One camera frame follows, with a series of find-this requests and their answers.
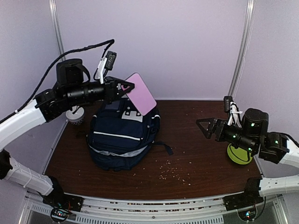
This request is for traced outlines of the navy blue backpack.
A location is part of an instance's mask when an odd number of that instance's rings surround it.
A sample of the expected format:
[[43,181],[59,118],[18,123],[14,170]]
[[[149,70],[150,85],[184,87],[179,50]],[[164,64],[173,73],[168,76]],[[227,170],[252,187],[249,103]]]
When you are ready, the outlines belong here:
[[131,170],[150,151],[152,146],[170,146],[155,138],[160,129],[160,113],[154,107],[141,115],[128,98],[103,102],[93,115],[86,137],[92,161],[103,170]]

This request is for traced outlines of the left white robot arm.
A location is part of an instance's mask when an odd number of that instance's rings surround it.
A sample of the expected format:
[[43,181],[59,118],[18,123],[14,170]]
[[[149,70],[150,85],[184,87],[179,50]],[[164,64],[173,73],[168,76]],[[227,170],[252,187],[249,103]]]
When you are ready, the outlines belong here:
[[104,77],[113,64],[102,58],[94,82],[84,81],[83,75],[90,73],[81,59],[68,59],[56,65],[57,81],[53,88],[35,95],[25,107],[0,123],[0,178],[11,180],[25,188],[37,191],[44,202],[52,207],[64,207],[69,204],[58,180],[52,176],[42,175],[20,164],[5,146],[27,131],[49,123],[74,106],[82,106],[98,100],[108,103],[119,100],[134,89],[131,82],[115,77]]

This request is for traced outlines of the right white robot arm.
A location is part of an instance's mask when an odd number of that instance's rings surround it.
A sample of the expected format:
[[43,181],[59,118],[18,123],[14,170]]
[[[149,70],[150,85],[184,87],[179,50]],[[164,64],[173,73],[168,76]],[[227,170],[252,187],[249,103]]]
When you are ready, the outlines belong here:
[[[228,142],[246,151],[247,155],[258,155],[260,159],[275,164],[299,166],[299,144],[290,135],[268,132],[269,115],[261,110],[246,110],[241,126],[229,125],[228,121],[217,118],[196,120],[197,126],[207,139],[215,135],[215,141]],[[279,178],[251,177],[242,193],[223,198],[226,210],[262,203],[267,196],[294,193],[299,190],[298,175]]]

